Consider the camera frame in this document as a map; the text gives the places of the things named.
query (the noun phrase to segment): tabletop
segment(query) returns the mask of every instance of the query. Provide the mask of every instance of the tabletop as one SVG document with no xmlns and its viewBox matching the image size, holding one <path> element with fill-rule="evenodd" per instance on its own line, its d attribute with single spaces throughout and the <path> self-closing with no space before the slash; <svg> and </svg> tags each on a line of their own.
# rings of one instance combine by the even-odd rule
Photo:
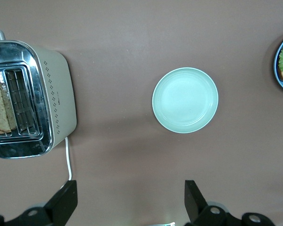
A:
<svg viewBox="0 0 283 226">
<path fill-rule="evenodd" d="M 68 226 L 184 225 L 190 179 L 235 217 L 258 212 L 283 226 L 283 88 L 273 71 L 283 0 L 1 0 L 0 30 L 68 62 L 78 120 Z M 181 67 L 207 73 L 219 96 L 212 120 L 187 134 L 164 128 L 151 103 Z M 0 159 L 0 214 L 46 202 L 67 178 L 64 142 Z"/>
</svg>

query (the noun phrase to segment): white toaster body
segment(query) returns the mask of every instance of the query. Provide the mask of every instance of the white toaster body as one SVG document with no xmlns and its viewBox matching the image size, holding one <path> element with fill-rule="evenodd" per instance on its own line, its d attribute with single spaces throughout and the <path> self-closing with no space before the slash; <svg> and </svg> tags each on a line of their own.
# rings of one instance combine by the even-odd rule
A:
<svg viewBox="0 0 283 226">
<path fill-rule="evenodd" d="M 60 53 L 1 39 L 0 83 L 17 121 L 11 133 L 0 134 L 0 158 L 43 155 L 75 129 L 74 92 Z"/>
</svg>

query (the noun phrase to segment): white cable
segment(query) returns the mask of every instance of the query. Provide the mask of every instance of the white cable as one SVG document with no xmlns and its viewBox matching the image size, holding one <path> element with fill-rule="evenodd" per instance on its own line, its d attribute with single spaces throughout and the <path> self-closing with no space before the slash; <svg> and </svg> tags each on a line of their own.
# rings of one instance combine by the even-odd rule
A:
<svg viewBox="0 0 283 226">
<path fill-rule="evenodd" d="M 65 145 L 66 145 L 66 160 L 67 160 L 67 167 L 68 167 L 68 173 L 69 173 L 69 179 L 72 179 L 72 171 L 71 171 L 71 163 L 69 159 L 69 145 L 68 145 L 68 137 L 65 138 Z"/>
</svg>

